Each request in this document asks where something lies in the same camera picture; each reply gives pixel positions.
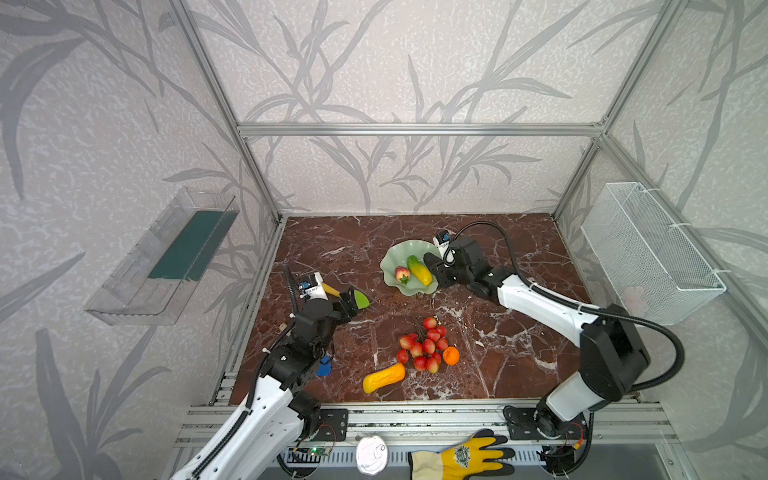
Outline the green yellow fake mango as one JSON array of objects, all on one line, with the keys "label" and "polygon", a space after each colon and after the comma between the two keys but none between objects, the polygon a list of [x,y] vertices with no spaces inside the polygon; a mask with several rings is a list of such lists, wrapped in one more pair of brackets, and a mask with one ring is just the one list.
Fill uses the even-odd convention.
[{"label": "green yellow fake mango", "polygon": [[410,255],[406,260],[406,264],[411,275],[422,285],[429,286],[433,282],[431,272],[417,256]]}]

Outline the red green fake peach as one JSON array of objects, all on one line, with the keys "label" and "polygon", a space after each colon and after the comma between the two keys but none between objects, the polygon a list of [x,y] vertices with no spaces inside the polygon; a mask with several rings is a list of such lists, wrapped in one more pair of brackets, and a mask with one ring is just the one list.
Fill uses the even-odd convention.
[{"label": "red green fake peach", "polygon": [[411,272],[408,268],[397,266],[394,271],[395,279],[402,285],[407,285],[411,280]]}]

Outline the small orange fake tangerine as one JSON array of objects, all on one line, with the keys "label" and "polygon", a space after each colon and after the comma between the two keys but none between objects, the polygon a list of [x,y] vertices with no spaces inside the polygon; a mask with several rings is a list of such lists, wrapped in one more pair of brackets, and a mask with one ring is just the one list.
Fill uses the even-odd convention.
[{"label": "small orange fake tangerine", "polygon": [[442,358],[446,365],[455,366],[460,361],[460,352],[456,347],[449,346],[442,352]]}]

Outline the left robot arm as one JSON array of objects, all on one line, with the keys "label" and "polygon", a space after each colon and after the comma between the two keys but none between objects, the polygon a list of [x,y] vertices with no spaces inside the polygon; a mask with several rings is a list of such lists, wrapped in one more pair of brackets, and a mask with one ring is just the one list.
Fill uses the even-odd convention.
[{"label": "left robot arm", "polygon": [[370,305],[353,287],[329,294],[316,272],[284,270],[292,312],[263,355],[246,397],[174,479],[256,479],[287,447],[321,425],[320,402],[304,388],[329,354],[337,327]]}]

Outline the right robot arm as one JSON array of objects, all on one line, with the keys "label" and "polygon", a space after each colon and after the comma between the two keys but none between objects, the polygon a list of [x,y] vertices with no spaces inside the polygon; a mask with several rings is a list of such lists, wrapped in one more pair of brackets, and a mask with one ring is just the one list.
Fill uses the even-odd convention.
[{"label": "right robot arm", "polygon": [[569,340],[580,351],[580,366],[539,400],[533,409],[506,406],[509,426],[526,434],[559,438],[570,423],[588,410],[616,402],[631,390],[650,365],[650,357],[636,326],[607,310],[575,301],[524,278],[517,267],[488,263],[477,241],[439,232],[436,254],[424,263],[445,288],[464,285],[474,295],[522,313]]}]

